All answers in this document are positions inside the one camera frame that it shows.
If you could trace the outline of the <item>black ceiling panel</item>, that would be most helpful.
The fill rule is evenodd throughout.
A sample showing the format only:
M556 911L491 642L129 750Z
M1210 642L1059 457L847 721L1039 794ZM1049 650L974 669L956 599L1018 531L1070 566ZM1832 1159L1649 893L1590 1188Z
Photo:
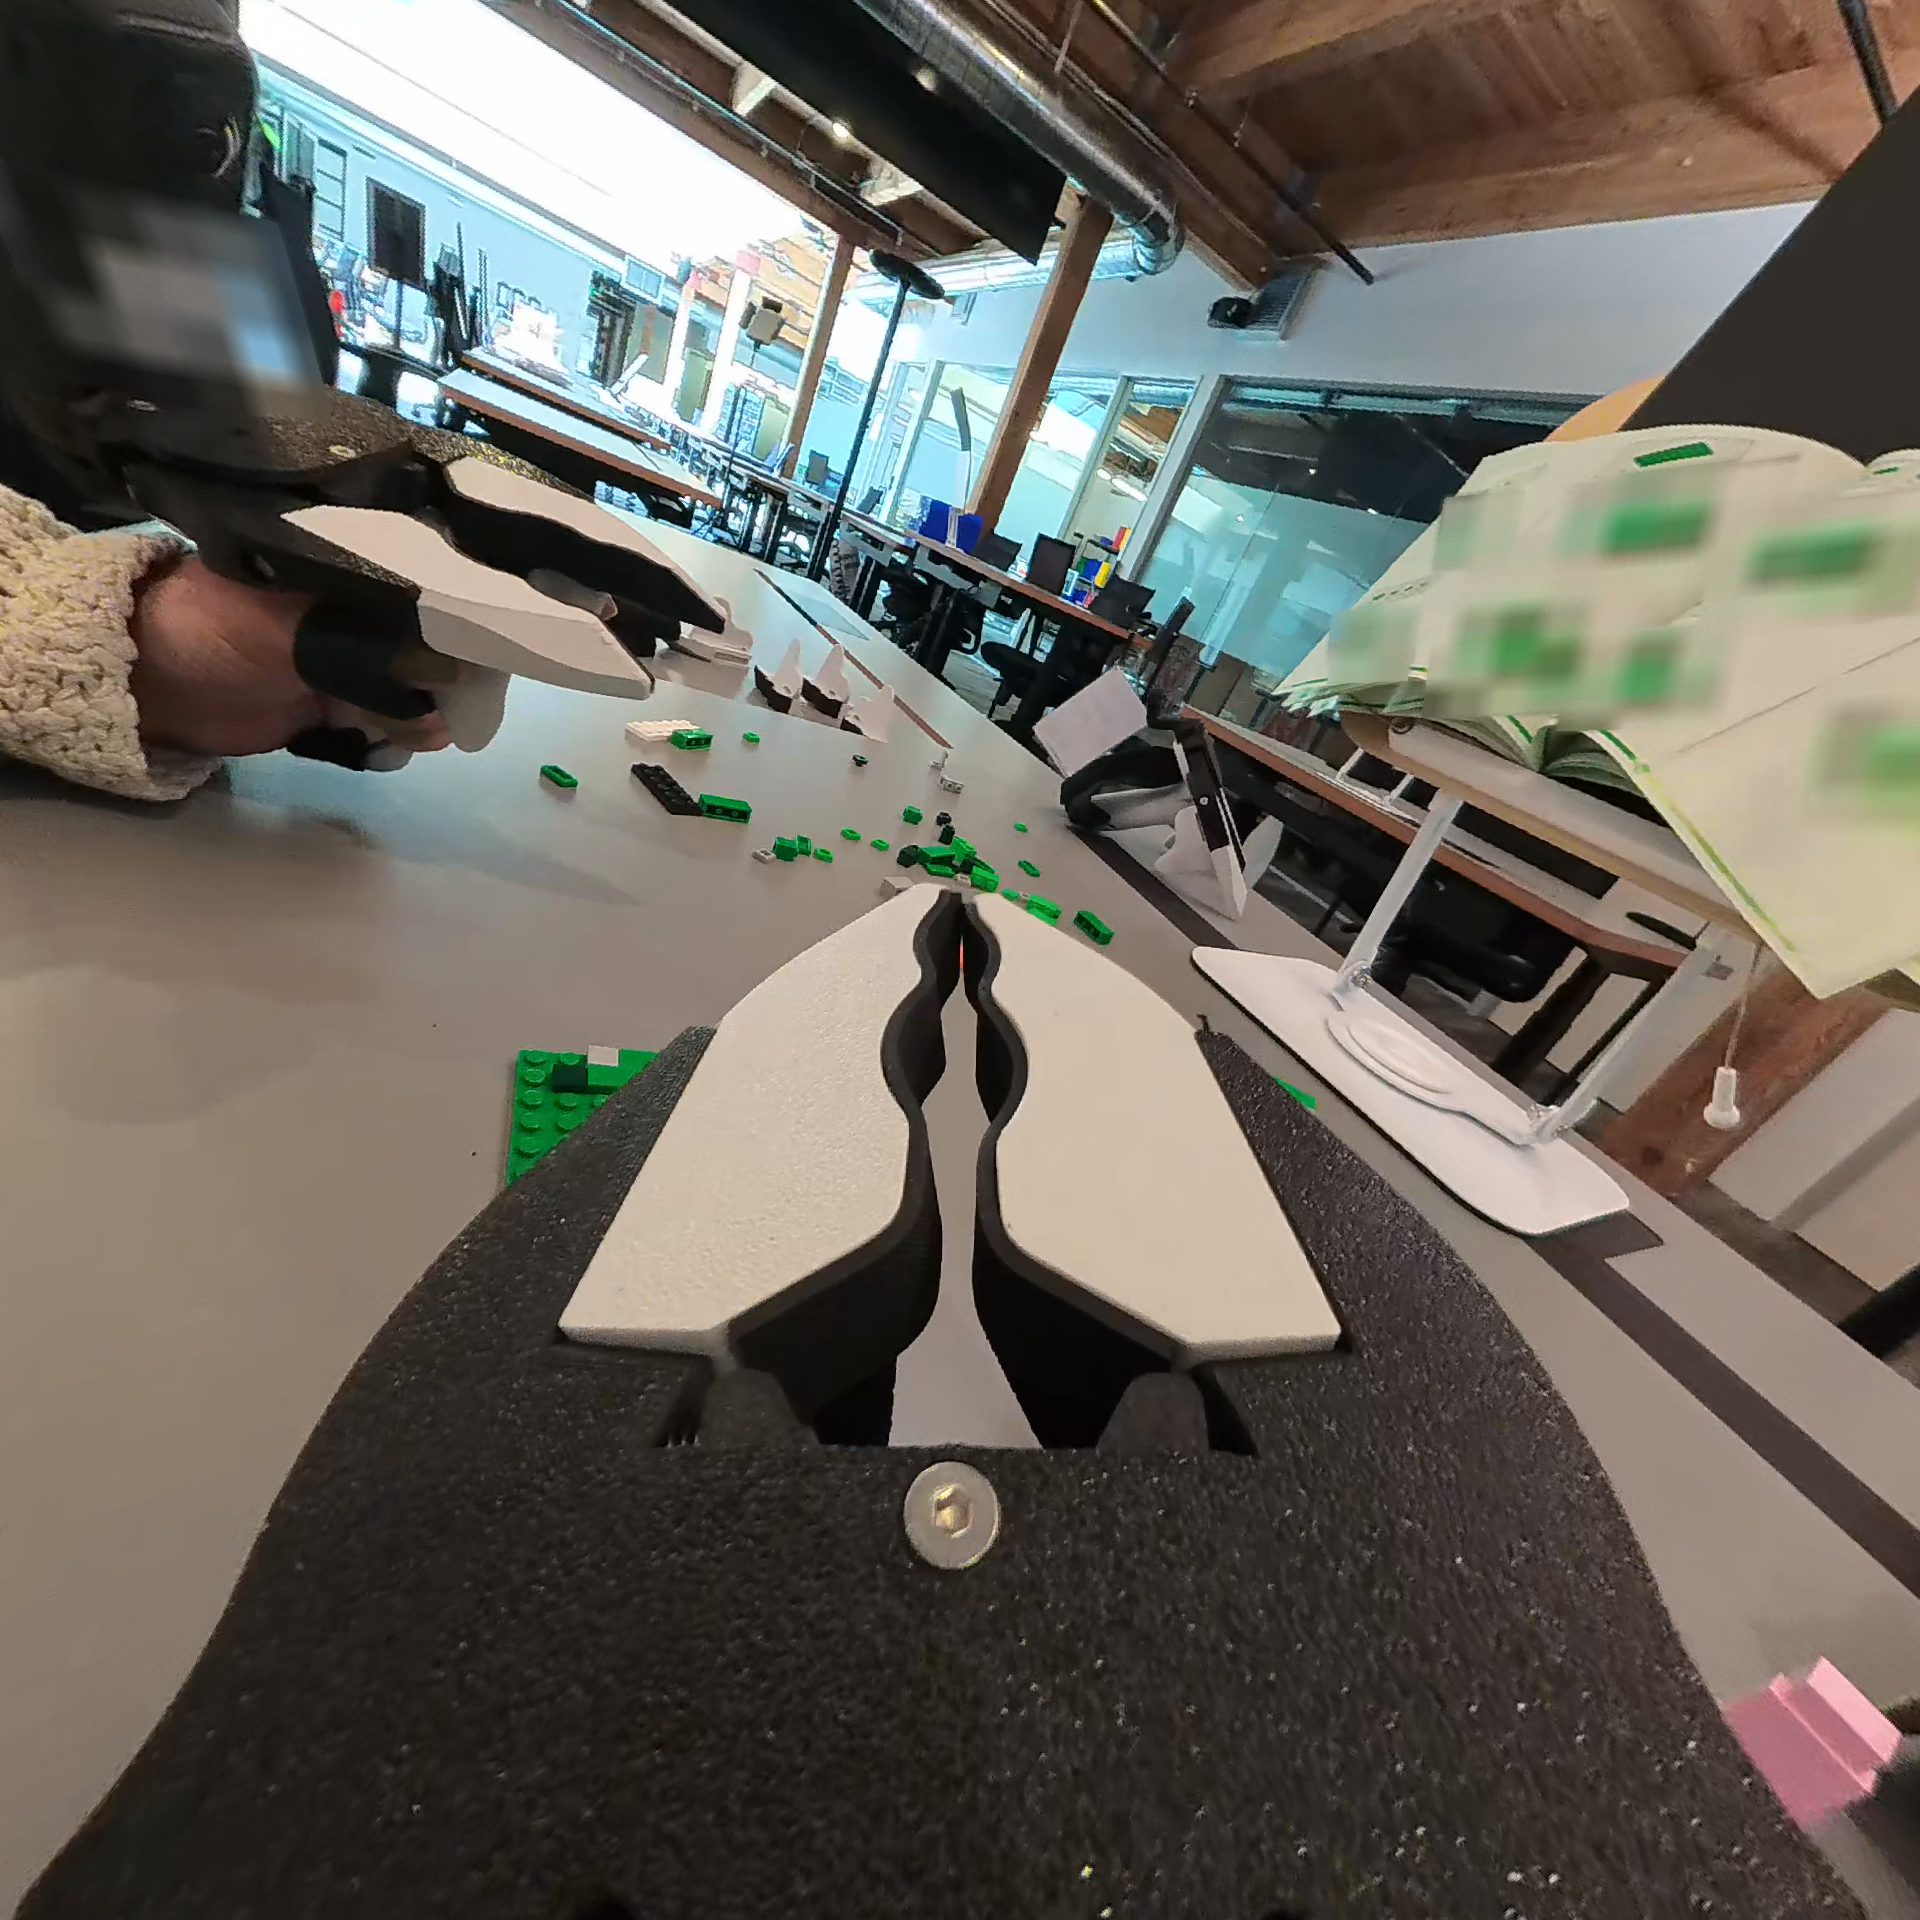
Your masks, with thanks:
M914 179L974 228L1039 260L1066 174L855 3L676 3L782 90Z

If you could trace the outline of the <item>wooden work table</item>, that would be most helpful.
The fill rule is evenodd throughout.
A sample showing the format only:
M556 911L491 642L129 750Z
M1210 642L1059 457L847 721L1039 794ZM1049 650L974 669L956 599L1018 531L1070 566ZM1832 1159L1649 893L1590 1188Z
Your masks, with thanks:
M439 378L442 401L482 425L491 444L567 484L607 484L641 495L651 513L690 524L695 510L720 513L724 494L635 434L466 370Z

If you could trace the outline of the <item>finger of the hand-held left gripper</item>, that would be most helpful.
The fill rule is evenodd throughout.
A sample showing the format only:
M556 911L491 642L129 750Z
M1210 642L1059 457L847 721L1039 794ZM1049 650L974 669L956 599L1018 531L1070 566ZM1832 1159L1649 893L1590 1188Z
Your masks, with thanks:
M534 469L464 455L439 471L439 517L470 561L599 618L632 657L720 636L731 613L635 524Z
M470 561L439 514L316 502L279 517L279 575L311 594L300 678L331 702L504 702L511 681L655 693L591 613Z

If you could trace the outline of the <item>lego instruction booklet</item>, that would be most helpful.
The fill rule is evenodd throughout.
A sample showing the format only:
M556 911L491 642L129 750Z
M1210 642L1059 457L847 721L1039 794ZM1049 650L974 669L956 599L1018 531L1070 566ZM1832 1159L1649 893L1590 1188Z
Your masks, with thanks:
M1278 698L1638 789L1816 997L1916 973L1914 447L1684 422L1502 453Z

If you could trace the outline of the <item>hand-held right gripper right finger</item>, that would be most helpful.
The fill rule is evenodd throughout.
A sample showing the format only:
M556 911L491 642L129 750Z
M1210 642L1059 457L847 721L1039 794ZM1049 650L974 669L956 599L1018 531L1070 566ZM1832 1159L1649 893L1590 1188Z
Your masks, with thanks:
M1100 949L967 906L987 1133L974 1306L1028 1430L1092 1450L1137 1380L1342 1340L1200 1031Z

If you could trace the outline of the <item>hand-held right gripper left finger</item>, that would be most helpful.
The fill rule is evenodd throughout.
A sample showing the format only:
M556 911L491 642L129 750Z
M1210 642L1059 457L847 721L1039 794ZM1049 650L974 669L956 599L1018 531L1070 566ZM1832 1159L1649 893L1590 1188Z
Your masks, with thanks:
M913 885L713 1029L561 1333L763 1371L817 1420L894 1370L939 1295L923 1102L945 1075L959 893Z

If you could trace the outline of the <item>pink foam block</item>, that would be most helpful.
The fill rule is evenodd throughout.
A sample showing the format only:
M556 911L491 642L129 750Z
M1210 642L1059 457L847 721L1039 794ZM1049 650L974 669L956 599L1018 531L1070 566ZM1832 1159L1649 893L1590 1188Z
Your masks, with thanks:
M1721 1700L1720 1715L1809 1835L1865 1804L1914 1739L1828 1657Z

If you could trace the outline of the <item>wooden desk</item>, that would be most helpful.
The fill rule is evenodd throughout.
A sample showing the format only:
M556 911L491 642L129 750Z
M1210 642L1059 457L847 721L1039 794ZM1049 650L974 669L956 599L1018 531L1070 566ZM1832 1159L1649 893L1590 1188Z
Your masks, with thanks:
M1383 835L1400 847L1411 847L1424 827L1427 814L1422 810L1403 807L1382 789L1346 779L1289 742L1192 707L1182 708L1179 718L1210 732L1223 753L1258 763L1264 777L1278 779L1296 796L1318 796L1342 819ZM1634 966L1673 971L1692 949L1689 942L1668 942L1657 929L1632 922L1620 908L1609 908L1606 900L1583 893L1568 881L1465 831L1460 814L1448 826L1434 861L1473 877L1481 889L1554 925L1583 951L1614 953Z

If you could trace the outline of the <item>white book stand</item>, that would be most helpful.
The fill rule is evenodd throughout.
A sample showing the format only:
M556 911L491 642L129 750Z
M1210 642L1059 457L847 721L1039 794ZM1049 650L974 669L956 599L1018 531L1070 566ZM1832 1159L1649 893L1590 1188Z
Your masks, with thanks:
M1631 1210L1614 1172L1580 1143L1575 1127L1631 1063L1649 1020L1726 963L1747 925L1668 830L1618 807L1578 796L1568 783L1527 772L1439 727L1359 716L1354 741L1369 755L1428 782L1434 801L1383 895L1339 966L1225 947L1198 947L1198 971L1263 1031L1332 1085L1394 1147L1456 1199L1524 1238L1590 1227ZM1571 1092L1547 1106L1502 1090L1488 1069L1459 1059L1376 994L1375 963L1415 885L1449 851L1464 807L1507 820L1572 857L1631 881L1705 924L1697 947L1655 947L1673 961L1668 981L1583 1069Z

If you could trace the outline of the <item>spare black white gripper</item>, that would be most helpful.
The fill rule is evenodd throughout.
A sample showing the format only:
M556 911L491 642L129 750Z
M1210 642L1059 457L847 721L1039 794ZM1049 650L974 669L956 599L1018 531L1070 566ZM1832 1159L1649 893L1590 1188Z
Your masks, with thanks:
M1177 895L1225 922L1244 917L1255 881L1281 843L1281 822L1255 827L1258 859L1233 814L1217 741L1206 721L1177 716L1095 757L1062 786L1068 822L1083 831L1163 830L1154 861Z

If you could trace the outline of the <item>pile of lego pieces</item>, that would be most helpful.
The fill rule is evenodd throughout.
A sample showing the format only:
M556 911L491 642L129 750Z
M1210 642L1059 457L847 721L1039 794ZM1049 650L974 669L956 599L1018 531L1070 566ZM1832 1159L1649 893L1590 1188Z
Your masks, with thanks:
M625 739L633 721L689 721L670 742ZM593 708L584 742L539 739L535 779L564 819L633 841L620 876L656 906L667 874L687 876L707 908L720 874L832 874L834 900L871 906L913 885L974 900L1000 898L1080 945L1111 951L1120 924L1089 889L1041 798L996 779L977 758L896 725L886 742L758 708L666 713ZM705 802L705 819L672 819L633 779L635 761L667 767Z

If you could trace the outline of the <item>green lego baseplate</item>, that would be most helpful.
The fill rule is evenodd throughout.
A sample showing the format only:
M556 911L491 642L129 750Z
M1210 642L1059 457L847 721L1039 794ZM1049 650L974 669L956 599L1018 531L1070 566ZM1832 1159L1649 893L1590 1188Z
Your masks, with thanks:
M558 1150L617 1090L638 1078L656 1054L635 1047L563 1051L526 1047L515 1061L504 1185L515 1185Z

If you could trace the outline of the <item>silver ventilation duct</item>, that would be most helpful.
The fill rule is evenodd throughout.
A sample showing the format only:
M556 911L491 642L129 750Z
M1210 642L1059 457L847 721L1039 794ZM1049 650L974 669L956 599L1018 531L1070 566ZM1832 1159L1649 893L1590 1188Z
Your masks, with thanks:
M1070 108L1057 79L1044 79L1035 66L970 22L959 5L859 3L857 9L1105 205L1115 223L1131 234L1137 276L1160 276L1172 265L1185 250L1176 199L1156 177L1138 172L1107 134Z

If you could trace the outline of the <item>black floor lamp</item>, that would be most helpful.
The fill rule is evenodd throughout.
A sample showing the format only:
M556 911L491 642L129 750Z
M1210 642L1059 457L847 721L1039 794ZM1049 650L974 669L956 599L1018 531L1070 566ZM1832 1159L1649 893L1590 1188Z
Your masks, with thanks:
M844 492L852 513L875 514L889 484L896 444L896 412L900 372L896 369L896 342L905 313L914 305L943 305L946 293L921 265L898 254L879 251L871 257L873 273L889 284L892 301L886 313L886 330L862 402L857 445L848 455Z

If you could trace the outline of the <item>person's left forearm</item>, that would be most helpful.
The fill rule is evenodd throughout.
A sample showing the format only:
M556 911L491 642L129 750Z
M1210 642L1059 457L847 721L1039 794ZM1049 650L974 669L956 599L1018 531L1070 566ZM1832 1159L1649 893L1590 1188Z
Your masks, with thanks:
M139 588L191 550L171 531L82 532L2 489L2 757L120 801L174 802L220 761L150 750L132 693Z

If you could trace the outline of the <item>person's left hand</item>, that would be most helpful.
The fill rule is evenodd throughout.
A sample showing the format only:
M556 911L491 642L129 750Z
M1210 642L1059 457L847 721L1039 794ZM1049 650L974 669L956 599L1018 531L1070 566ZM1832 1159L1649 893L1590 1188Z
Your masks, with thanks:
M256 757L311 729L374 729L298 675L296 641L313 606L307 591L226 581L192 556L159 566L129 627L129 685L150 755Z

